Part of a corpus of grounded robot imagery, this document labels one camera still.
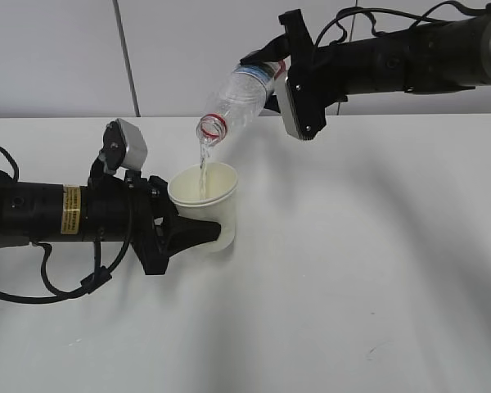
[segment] white wall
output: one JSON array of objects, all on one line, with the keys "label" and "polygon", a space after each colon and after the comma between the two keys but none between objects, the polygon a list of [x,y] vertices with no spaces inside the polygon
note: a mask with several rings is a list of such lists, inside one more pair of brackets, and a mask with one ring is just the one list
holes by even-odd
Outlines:
[{"label": "white wall", "polygon": [[134,115],[111,0],[0,1],[0,117]]},{"label": "white wall", "polygon": [[[358,0],[422,13],[438,0]],[[472,7],[486,2],[468,0]],[[282,32],[278,15],[302,8],[313,37],[355,0],[119,0],[140,112],[199,115],[205,98],[247,52]],[[460,19],[451,7],[437,16]],[[379,29],[409,20],[379,15]],[[334,39],[332,29],[325,41]],[[354,39],[369,24],[355,19]],[[335,113],[336,106],[329,113]],[[355,96],[343,115],[491,112],[491,87],[442,96]],[[135,115],[111,0],[0,2],[0,117]]]},{"label": "white wall", "polygon": [[302,8],[314,36],[354,0],[121,0],[142,115],[199,115],[237,61],[283,34],[283,12]]}]

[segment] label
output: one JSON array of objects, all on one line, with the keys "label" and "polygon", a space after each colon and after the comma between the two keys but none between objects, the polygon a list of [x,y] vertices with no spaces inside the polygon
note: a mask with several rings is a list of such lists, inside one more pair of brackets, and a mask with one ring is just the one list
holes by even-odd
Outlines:
[{"label": "label", "polygon": [[76,235],[80,226],[82,194],[80,187],[64,186],[64,208],[62,209],[62,235]]},{"label": "label", "polygon": [[248,74],[260,81],[264,87],[269,85],[271,79],[273,79],[275,70],[267,65],[240,65],[235,72],[238,74]]}]

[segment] yellow warning label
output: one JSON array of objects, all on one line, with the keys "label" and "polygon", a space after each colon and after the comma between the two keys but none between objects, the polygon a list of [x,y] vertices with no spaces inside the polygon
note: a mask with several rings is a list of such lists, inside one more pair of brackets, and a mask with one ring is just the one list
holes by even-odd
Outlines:
[{"label": "yellow warning label", "polygon": [[64,186],[62,235],[76,235],[79,232],[81,199],[80,187]]}]

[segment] cup rim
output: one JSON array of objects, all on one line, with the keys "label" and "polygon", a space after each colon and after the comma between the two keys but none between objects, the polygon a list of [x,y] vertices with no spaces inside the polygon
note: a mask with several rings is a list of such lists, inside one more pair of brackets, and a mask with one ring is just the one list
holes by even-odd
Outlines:
[{"label": "cup rim", "polygon": [[216,205],[217,203],[219,203],[225,199],[228,199],[235,192],[236,187],[238,186],[238,173],[237,173],[236,169],[234,169],[229,164],[226,164],[225,162],[216,161],[216,162],[211,162],[209,164],[223,165],[223,166],[227,166],[229,169],[231,169],[233,174],[235,175],[235,181],[234,181],[233,185],[224,194],[222,194],[220,196],[215,196],[213,198],[202,199],[200,201],[194,201],[194,202],[193,201],[179,200],[179,199],[175,198],[173,195],[171,195],[171,184],[173,183],[174,180],[176,180],[179,176],[181,176],[182,174],[184,174],[188,170],[190,170],[192,168],[199,168],[200,167],[197,164],[191,165],[190,167],[186,168],[182,172],[174,175],[173,178],[167,184],[167,193],[168,193],[169,199],[175,205],[181,206],[181,207],[208,207],[208,206]]}]

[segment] bottle label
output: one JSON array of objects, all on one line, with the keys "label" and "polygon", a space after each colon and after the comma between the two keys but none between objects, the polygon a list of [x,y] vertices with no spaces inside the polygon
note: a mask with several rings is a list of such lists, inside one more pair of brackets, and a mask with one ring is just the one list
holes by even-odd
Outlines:
[{"label": "bottle label", "polygon": [[275,70],[268,64],[240,65],[235,70],[238,74],[248,74],[256,78],[265,87],[269,85],[275,75]]}]

